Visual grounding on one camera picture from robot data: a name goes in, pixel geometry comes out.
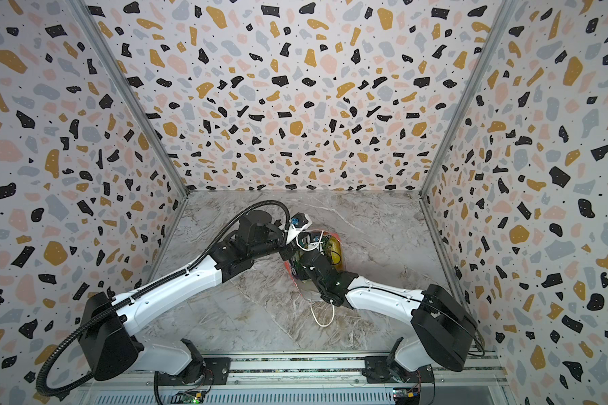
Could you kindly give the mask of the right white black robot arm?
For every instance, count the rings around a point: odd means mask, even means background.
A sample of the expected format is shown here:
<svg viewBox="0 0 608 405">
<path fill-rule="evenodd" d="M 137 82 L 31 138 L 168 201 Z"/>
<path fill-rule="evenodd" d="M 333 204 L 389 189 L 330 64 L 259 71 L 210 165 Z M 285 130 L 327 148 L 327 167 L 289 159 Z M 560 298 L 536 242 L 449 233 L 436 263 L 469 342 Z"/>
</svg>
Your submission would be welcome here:
<svg viewBox="0 0 608 405">
<path fill-rule="evenodd" d="M 335 307 L 368 310 L 403 322 L 414 336 L 397 339 L 385 360 L 389 377 L 405 382 L 419 369 L 438 364 L 461 372 L 476 342 L 476 320 L 442 286 L 406 290 L 339 271 L 338 259 L 306 251 L 289 261 L 293 278 L 312 285 Z"/>
</svg>

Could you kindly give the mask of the left green circuit board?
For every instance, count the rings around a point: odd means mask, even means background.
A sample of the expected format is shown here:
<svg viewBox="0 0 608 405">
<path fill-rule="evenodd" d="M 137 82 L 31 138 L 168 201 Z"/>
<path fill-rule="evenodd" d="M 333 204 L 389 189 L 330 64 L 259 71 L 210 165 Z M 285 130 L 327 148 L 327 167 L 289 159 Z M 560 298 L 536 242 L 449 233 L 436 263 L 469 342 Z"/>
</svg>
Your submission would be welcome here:
<svg viewBox="0 0 608 405">
<path fill-rule="evenodd" d="M 206 392 L 203 391 L 183 391 L 177 393 L 176 404 L 204 404 Z"/>
</svg>

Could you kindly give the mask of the right green circuit board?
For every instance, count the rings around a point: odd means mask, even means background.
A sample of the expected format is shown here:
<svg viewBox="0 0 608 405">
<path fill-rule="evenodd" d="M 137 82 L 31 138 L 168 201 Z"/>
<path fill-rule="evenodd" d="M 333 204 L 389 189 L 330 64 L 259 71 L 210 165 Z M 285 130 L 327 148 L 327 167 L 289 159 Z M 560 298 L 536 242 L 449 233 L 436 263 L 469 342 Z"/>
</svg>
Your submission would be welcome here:
<svg viewBox="0 0 608 405">
<path fill-rule="evenodd" d="M 419 405 L 421 403 L 418 388 L 401 388 L 393 390 L 395 405 Z"/>
</svg>

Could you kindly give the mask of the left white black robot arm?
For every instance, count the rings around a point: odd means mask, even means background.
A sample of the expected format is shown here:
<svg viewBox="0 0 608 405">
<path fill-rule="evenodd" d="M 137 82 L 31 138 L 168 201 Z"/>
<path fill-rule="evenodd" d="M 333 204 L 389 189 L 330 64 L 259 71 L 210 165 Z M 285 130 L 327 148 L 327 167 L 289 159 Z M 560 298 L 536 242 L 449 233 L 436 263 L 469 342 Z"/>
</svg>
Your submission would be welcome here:
<svg viewBox="0 0 608 405">
<path fill-rule="evenodd" d="M 201 262 L 113 298 L 103 293 L 90 298 L 85 308 L 90 320 L 114 311 L 79 338 L 93 378 L 107 381 L 128 371 L 153 371 L 184 384 L 202 381 L 206 363 L 190 340 L 162 343 L 135 335 L 187 299 L 250 269 L 257 259 L 275 253 L 287 259 L 297 248 L 297 236 L 310 224 L 306 214 L 282 224 L 263 210 L 249 211 L 223 229 Z"/>
</svg>

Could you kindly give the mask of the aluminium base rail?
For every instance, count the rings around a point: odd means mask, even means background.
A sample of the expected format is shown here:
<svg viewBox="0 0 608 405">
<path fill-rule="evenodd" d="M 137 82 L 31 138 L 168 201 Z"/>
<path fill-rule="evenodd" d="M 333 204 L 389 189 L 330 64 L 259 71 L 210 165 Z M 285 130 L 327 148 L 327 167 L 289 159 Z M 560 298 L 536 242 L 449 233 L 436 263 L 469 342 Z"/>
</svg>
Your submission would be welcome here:
<svg viewBox="0 0 608 405">
<path fill-rule="evenodd" d="M 204 404 L 395 404 L 393 390 L 418 388 L 420 404 L 513 404 L 494 355 L 468 359 L 453 372 L 438 364 L 405 382 L 389 377 L 380 352 L 258 352 L 206 358 L 202 381 L 135 371 L 79 388 L 75 404 L 176 404 L 181 391 L 205 391 Z"/>
</svg>

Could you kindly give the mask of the green circuit board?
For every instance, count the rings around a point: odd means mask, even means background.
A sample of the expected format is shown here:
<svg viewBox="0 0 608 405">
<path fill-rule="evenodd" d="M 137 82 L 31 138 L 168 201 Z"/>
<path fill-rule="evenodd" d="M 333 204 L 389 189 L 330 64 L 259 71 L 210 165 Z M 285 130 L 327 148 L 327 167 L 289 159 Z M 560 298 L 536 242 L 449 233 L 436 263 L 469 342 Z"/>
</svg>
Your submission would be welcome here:
<svg viewBox="0 0 608 405">
<path fill-rule="evenodd" d="M 176 404 L 204 404 L 206 392 L 203 391 L 183 391 L 177 393 Z"/>
<path fill-rule="evenodd" d="M 393 390 L 395 405 L 419 405 L 421 403 L 418 388 L 401 388 Z"/>
</svg>

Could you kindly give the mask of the red paper gift bag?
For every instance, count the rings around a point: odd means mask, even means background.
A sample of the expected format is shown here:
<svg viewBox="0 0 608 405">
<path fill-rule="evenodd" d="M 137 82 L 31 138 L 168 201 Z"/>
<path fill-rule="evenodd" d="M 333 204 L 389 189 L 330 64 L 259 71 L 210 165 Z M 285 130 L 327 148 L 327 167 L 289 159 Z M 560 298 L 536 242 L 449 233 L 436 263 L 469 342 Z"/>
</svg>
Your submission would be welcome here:
<svg viewBox="0 0 608 405">
<path fill-rule="evenodd" d="M 314 322 L 321 328 L 329 327 L 334 322 L 335 308 L 344 303 L 344 299 L 339 293 L 340 277 L 344 272 L 340 240 L 336 234 L 325 231 L 324 244 L 322 247 L 319 250 L 312 250 L 323 253 L 324 256 L 329 258 L 331 264 L 340 272 L 338 282 L 327 294 L 321 294 L 311 281 L 305 280 L 304 277 L 298 273 L 298 271 L 302 270 L 299 259 L 305 251 L 309 251 L 307 249 L 309 231 L 301 231 L 297 235 L 295 235 L 295 232 L 292 232 L 290 243 L 295 247 L 296 252 L 292 258 L 287 258 L 285 261 L 285 269 L 287 273 L 289 273 L 295 287 L 297 287 L 300 296 L 308 303 Z M 331 316 L 329 320 L 319 320 L 313 307 L 313 303 L 317 301 L 327 303 L 331 306 Z"/>
</svg>

